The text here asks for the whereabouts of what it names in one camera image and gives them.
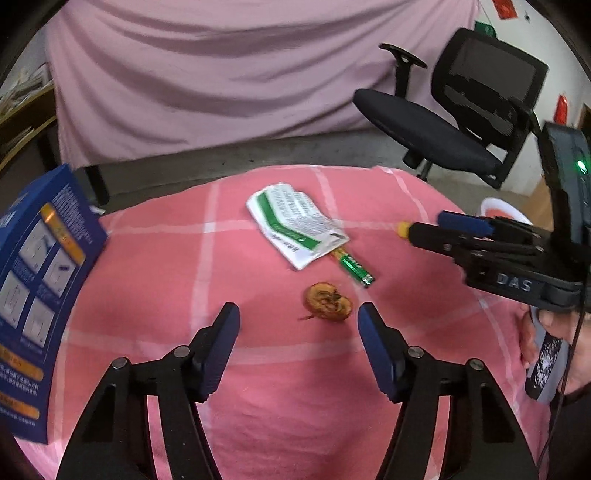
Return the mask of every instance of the yellow tip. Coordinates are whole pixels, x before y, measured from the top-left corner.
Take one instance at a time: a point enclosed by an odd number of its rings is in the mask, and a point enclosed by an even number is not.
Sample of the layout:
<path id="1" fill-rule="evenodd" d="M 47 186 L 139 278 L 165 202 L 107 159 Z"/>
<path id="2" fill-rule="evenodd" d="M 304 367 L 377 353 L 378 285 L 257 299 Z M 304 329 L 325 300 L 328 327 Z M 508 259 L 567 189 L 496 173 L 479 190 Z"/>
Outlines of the yellow tip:
<path id="1" fill-rule="evenodd" d="M 408 230 L 412 223 L 410 222 L 400 222 L 398 224 L 398 235 L 402 238 L 408 238 Z"/>

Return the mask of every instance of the pink bedsheet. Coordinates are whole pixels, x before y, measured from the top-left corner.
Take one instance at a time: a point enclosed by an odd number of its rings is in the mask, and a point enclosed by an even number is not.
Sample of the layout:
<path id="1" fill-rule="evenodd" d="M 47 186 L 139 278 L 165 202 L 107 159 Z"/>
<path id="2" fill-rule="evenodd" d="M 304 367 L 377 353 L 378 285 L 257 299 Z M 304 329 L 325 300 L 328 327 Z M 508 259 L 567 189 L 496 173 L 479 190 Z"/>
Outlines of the pink bedsheet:
<path id="1" fill-rule="evenodd" d="M 431 70 L 476 0 L 70 0 L 51 20 L 63 161 L 74 167 L 367 126 L 355 89 L 394 91 L 445 118 Z"/>
<path id="2" fill-rule="evenodd" d="M 361 288 L 332 258 L 302 271 L 256 229 L 246 199 L 288 181 L 337 219 L 349 250 L 376 277 Z M 548 409 L 525 396 L 516 304 L 466 287 L 449 258 L 413 248 L 398 222 L 458 211 L 428 184 L 399 170 L 268 167 L 150 200 L 103 219 L 111 233 L 71 315 L 54 374 L 50 445 L 21 442 L 53 479 L 77 419 L 117 356 L 157 359 L 209 325 L 226 301 L 242 329 L 218 392 L 199 406 L 222 476 L 232 480 L 370 480 L 387 449 L 398 406 L 376 386 L 356 328 L 299 320 L 303 291 L 318 281 L 355 302 L 372 301 L 409 344 L 436 358 L 482 358 L 538 455 Z M 155 402 L 150 403 L 159 478 L 170 478 Z M 440 414 L 426 478 L 441 465 Z"/>

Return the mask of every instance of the screw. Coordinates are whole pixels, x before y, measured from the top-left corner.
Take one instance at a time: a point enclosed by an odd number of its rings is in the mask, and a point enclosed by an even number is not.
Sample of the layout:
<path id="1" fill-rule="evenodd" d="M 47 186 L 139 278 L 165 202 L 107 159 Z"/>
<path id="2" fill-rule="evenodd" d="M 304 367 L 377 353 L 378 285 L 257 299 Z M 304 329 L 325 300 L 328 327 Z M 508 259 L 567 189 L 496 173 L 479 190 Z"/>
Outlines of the screw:
<path id="1" fill-rule="evenodd" d="M 120 368 L 123 368 L 125 365 L 127 365 L 127 359 L 123 358 L 122 356 L 120 356 L 119 358 L 116 358 L 115 360 L 113 360 L 113 362 L 111 363 L 111 366 L 115 369 L 115 370 L 119 370 Z"/>
<path id="2" fill-rule="evenodd" d="M 190 351 L 191 349 L 188 346 L 181 345 L 174 349 L 174 356 L 176 358 L 184 358 L 189 354 Z"/>
<path id="3" fill-rule="evenodd" d="M 472 360 L 470 360 L 468 362 L 468 364 L 474 369 L 474 370 L 484 370 L 484 363 L 482 363 L 482 360 L 478 360 L 477 358 L 473 358 Z"/>
<path id="4" fill-rule="evenodd" d="M 412 346 L 408 349 L 408 354 L 413 358 L 421 358 L 425 354 L 425 350 L 419 346 Z"/>

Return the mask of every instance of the black office chair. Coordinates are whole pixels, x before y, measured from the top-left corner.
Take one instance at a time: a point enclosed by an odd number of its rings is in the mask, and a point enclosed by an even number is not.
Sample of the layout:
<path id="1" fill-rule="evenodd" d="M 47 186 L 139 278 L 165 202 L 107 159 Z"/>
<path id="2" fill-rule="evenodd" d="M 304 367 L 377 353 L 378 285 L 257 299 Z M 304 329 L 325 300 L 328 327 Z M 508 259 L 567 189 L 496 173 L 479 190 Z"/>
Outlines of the black office chair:
<path id="1" fill-rule="evenodd" d="M 431 79 L 433 98 L 459 129 L 405 99 L 413 65 L 427 65 L 412 54 L 381 44 L 397 59 L 395 96 L 370 89 L 355 92 L 353 102 L 367 119 L 408 148 L 406 165 L 427 180 L 433 164 L 475 173 L 495 189 L 511 171 L 530 132 L 540 132 L 533 107 L 548 72 L 538 59 L 496 38 L 466 28 L 443 50 Z M 503 161 L 486 148 L 507 152 Z"/>

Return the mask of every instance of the white packet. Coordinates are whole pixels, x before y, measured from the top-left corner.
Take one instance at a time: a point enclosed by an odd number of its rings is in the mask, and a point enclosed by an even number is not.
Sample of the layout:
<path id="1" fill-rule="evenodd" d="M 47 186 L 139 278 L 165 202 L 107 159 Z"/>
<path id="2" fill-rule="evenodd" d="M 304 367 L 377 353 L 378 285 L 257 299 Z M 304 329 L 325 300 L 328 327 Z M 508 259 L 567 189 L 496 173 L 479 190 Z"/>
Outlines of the white packet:
<path id="1" fill-rule="evenodd" d="M 246 206 L 263 235 L 298 270 L 349 241 L 305 193 L 287 183 L 254 193 Z"/>

